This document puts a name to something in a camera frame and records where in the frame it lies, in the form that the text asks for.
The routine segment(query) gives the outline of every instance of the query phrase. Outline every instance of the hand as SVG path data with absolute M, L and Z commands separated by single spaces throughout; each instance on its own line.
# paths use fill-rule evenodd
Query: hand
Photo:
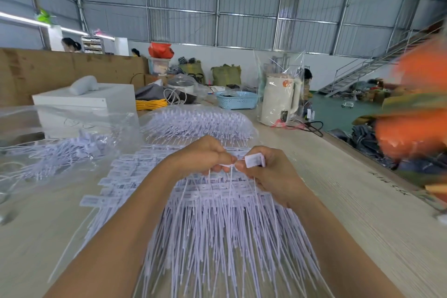
M 254 178 L 258 187 L 270 192 L 278 204 L 290 208 L 289 201 L 296 198 L 306 185 L 282 150 L 256 146 L 247 155 L 255 153 L 264 155 L 265 167 L 247 168 L 245 160 L 238 160 L 235 168 L 249 178 Z
M 222 144 L 211 136 L 204 136 L 165 159 L 166 163 L 171 165 L 171 169 L 178 172 L 178 180 L 191 173 L 206 175 L 209 170 L 229 172 L 229 167 L 219 164 L 231 165 L 236 160 L 236 156 L 229 154 Z

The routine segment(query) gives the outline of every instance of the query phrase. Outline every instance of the gray fabric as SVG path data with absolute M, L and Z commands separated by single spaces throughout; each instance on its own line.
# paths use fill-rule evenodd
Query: gray fabric
M 165 99 L 164 87 L 157 84 L 149 84 L 135 91 L 136 100 L 160 100 Z

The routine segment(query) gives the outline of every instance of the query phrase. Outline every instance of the tag label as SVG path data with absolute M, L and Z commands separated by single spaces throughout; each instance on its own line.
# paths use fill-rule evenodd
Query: tag label
M 248 156 L 245 156 L 244 159 L 245 159 L 245 165 L 247 165 L 247 168 L 251 168 L 254 166 L 265 167 L 265 158 L 262 153 L 250 154 Z

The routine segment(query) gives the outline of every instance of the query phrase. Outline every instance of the green sack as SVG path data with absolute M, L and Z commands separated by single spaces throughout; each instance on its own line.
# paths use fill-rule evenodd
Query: green sack
M 223 64 L 223 66 L 211 67 L 211 71 L 213 73 L 213 85 L 215 86 L 241 85 L 240 66 Z
M 202 64 L 200 62 L 200 60 L 197 60 L 195 63 L 193 64 L 180 64 L 178 67 L 180 67 L 182 69 L 183 72 L 185 72 L 185 74 L 187 75 L 198 75 L 198 79 L 202 80 L 202 84 L 205 85 L 206 80 L 204 78 L 203 75 L 203 70 L 202 70 Z

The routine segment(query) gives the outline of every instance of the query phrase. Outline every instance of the table surface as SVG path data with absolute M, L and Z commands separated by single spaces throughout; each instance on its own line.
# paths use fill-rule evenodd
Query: table surface
M 244 113 L 254 119 L 253 112 Z M 313 133 L 254 125 L 260 143 L 286 152 L 306 185 L 407 297 L 447 297 L 447 227 L 433 218 L 433 208 Z M 17 213 L 0 227 L 1 297 L 35 298 L 46 292 L 49 275 L 91 211 L 79 202 L 85 194 L 99 193 L 104 173 L 0 206 L 0 214 Z M 80 234 L 74 244 L 82 241 Z

